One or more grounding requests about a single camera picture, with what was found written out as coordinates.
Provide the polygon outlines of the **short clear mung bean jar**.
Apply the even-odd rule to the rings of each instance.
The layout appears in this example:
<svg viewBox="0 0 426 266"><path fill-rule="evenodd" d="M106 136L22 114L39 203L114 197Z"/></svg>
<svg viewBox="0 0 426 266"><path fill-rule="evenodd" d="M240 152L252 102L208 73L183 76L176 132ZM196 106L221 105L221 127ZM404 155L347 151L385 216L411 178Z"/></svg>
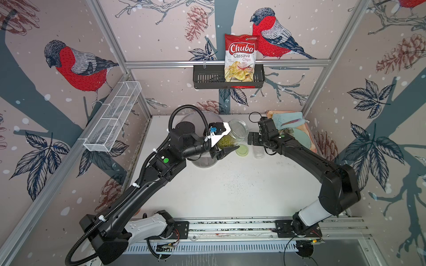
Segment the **short clear mung bean jar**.
<svg viewBox="0 0 426 266"><path fill-rule="evenodd" d="M265 150L262 146L253 146L253 154L256 159L265 157Z"/></svg>

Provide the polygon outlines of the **green lid mung bean jar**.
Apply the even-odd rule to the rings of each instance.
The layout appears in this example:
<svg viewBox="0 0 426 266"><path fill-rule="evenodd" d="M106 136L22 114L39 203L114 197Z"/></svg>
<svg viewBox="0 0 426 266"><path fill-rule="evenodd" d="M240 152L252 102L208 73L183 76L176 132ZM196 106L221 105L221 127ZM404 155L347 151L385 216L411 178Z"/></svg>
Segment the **green lid mung bean jar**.
<svg viewBox="0 0 426 266"><path fill-rule="evenodd" d="M231 131L217 143L219 149L238 146L249 134L246 123L240 119L232 119L228 122L228 125Z"/></svg>

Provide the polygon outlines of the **light green jar lid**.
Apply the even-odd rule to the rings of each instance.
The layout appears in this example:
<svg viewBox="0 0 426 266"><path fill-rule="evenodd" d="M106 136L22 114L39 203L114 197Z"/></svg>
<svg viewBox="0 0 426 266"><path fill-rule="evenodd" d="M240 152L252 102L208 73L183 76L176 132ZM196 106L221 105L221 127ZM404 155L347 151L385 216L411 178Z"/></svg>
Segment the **light green jar lid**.
<svg viewBox="0 0 426 266"><path fill-rule="evenodd" d="M236 154L241 157L245 157L249 154L249 149L246 145L239 145L238 149L236 150Z"/></svg>

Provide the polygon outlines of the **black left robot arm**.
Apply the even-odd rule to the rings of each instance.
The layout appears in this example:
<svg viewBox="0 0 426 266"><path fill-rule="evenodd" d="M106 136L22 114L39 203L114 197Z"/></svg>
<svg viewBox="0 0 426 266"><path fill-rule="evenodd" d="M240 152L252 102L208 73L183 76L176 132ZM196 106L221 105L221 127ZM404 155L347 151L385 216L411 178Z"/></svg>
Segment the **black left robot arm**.
<svg viewBox="0 0 426 266"><path fill-rule="evenodd" d="M142 205L186 167L187 159L210 153L222 159L233 147L219 150L217 143L231 132L228 123L205 123L203 136L195 133L194 124L169 123L168 135L157 150L144 161L138 179L107 210L97 216L86 215L80 224L84 235L65 257L67 266L79 266L99 258L110 264L119 258L137 234L125 227Z"/></svg>

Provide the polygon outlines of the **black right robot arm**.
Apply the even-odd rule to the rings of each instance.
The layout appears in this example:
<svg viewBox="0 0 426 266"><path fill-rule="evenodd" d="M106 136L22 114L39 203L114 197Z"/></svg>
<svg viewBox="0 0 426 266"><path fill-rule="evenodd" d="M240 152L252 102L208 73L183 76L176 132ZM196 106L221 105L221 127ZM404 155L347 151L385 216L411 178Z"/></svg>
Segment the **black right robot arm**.
<svg viewBox="0 0 426 266"><path fill-rule="evenodd" d="M280 135L274 121L266 116L261 116L257 124L259 132L248 134L249 145L261 146L293 160L321 184L318 199L292 216L294 234L308 234L318 222L340 215L361 200L361 189L351 166L337 165L304 147L294 137Z"/></svg>

